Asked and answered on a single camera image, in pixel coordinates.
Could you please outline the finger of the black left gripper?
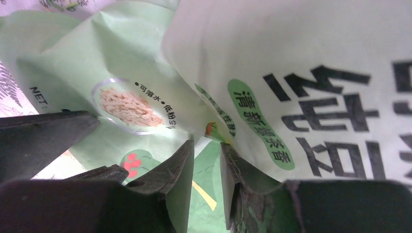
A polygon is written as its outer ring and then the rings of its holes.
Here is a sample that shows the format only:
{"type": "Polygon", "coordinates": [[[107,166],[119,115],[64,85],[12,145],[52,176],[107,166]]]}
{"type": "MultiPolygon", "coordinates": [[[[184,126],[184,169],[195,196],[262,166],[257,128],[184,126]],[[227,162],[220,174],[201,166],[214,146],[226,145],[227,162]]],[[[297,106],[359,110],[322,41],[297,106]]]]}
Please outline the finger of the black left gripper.
{"type": "Polygon", "coordinates": [[[119,166],[102,166],[78,175],[64,179],[64,184],[70,185],[95,185],[95,184],[121,184],[128,177],[129,172],[119,166]]]}
{"type": "Polygon", "coordinates": [[[31,179],[99,124],[87,111],[1,118],[1,183],[31,179]]]}

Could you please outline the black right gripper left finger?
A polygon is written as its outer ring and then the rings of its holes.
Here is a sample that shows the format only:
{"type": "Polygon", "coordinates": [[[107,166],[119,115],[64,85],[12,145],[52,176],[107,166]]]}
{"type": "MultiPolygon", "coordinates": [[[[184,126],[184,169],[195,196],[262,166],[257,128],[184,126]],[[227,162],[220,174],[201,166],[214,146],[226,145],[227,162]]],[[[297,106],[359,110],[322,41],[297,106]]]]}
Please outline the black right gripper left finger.
{"type": "Polygon", "coordinates": [[[194,141],[187,140],[169,159],[127,184],[137,194],[133,232],[187,232],[193,168],[194,141]]]}

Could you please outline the green cat litter bag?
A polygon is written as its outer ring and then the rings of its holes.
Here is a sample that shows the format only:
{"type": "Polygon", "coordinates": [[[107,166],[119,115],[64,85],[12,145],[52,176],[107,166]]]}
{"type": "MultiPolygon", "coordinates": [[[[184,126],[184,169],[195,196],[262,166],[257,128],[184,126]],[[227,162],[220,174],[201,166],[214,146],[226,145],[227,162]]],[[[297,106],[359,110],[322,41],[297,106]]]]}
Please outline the green cat litter bag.
{"type": "Polygon", "coordinates": [[[125,181],[49,185],[100,231],[133,232],[127,184],[187,140],[187,233],[231,233],[221,143],[285,187],[290,233],[412,230],[409,0],[79,0],[0,16],[0,60],[38,115],[99,120],[70,153],[125,181]]]}

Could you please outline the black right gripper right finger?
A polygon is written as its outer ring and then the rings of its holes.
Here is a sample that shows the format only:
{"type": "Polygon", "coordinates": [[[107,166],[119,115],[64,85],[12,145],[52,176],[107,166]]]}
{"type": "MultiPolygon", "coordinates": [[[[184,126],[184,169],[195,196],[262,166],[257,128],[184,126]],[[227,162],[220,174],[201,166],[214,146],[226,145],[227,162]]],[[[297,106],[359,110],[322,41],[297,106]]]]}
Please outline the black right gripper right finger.
{"type": "Polygon", "coordinates": [[[290,197],[285,187],[266,175],[227,143],[221,143],[226,227],[232,233],[290,232],[290,197]]]}

